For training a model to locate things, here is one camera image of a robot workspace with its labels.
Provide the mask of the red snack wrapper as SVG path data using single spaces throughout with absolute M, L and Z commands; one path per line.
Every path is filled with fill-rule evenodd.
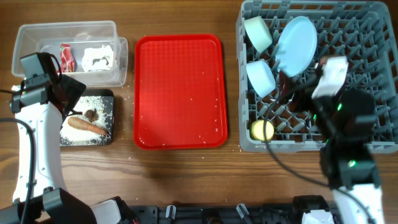
M 72 55 L 72 48 L 69 44 L 60 46 L 61 71 L 62 73 L 71 73 L 75 71 L 76 62 Z

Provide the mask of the brown food scrap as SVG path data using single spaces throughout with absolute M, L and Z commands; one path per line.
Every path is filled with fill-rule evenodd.
M 96 110 L 87 110 L 84 113 L 84 117 L 90 122 L 93 123 L 94 121 L 98 120 L 98 114 Z

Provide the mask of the light blue rice bowl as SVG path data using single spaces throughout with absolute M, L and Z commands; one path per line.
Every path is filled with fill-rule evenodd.
M 248 63 L 246 72 L 253 89 L 261 98 L 275 90 L 275 78 L 265 60 Z

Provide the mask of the white napkin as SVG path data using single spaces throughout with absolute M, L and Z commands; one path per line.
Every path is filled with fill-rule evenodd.
M 81 60 L 84 72 L 99 72 L 112 69 L 115 64 L 114 52 L 110 45 L 87 48 Z

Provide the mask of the large white plate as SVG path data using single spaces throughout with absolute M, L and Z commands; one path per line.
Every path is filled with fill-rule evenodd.
M 310 65 L 317 48 L 317 32 L 307 17 L 292 19 L 282 31 L 275 60 L 278 71 L 288 77 L 304 72 Z

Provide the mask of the yellow plastic cup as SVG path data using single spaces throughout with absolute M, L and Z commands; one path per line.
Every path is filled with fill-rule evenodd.
M 270 121 L 265 122 L 260 119 L 251 124 L 250 135 L 251 139 L 257 141 L 270 141 L 274 136 L 274 126 Z

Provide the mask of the mint green bowl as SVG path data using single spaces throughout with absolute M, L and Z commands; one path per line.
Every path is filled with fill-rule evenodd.
M 261 16 L 244 21 L 244 27 L 253 47 L 261 54 L 272 45 L 272 36 Z

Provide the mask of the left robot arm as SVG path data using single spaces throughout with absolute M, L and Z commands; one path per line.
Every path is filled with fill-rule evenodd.
M 60 162 L 60 130 L 86 86 L 62 75 L 50 53 L 21 57 L 25 79 L 11 93 L 10 109 L 19 130 L 19 171 L 11 206 L 1 223 L 36 223 L 46 212 L 51 223 L 139 223 L 113 197 L 93 207 L 67 192 Z

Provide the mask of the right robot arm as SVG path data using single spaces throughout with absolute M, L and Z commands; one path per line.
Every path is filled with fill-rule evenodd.
M 376 122 L 373 97 L 345 88 L 345 78 L 320 72 L 299 84 L 279 73 L 278 102 L 308 111 L 322 134 L 320 165 L 345 223 L 384 223 L 382 189 L 376 162 L 367 146 Z

